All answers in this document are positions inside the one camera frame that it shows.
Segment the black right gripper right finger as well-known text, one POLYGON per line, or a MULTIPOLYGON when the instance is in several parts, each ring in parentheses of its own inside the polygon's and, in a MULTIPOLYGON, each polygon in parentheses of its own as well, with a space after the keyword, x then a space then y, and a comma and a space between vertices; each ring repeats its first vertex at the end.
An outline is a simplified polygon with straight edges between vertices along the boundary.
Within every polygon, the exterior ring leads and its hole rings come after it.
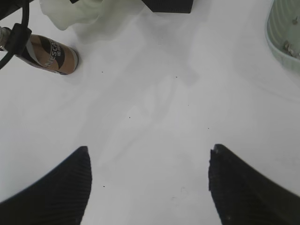
POLYGON ((209 191, 223 225, 298 225, 300 198, 222 144, 210 151, 209 191))

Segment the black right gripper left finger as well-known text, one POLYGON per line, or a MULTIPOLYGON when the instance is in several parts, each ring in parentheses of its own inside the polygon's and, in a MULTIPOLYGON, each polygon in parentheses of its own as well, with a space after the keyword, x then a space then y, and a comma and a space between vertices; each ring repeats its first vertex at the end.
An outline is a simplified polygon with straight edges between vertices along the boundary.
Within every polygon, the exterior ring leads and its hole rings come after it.
POLYGON ((2 225, 79 225, 92 186, 91 160, 81 146, 37 182, 0 203, 2 225))

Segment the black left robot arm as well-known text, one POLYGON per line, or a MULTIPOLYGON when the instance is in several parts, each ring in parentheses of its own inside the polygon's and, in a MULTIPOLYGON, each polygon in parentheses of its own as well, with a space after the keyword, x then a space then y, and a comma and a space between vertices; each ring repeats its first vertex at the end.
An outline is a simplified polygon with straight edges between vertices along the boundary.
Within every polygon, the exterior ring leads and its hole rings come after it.
POLYGON ((30 3, 33 0, 0 0, 0 19, 3 20, 15 11, 22 10, 22 20, 29 20, 30 3))

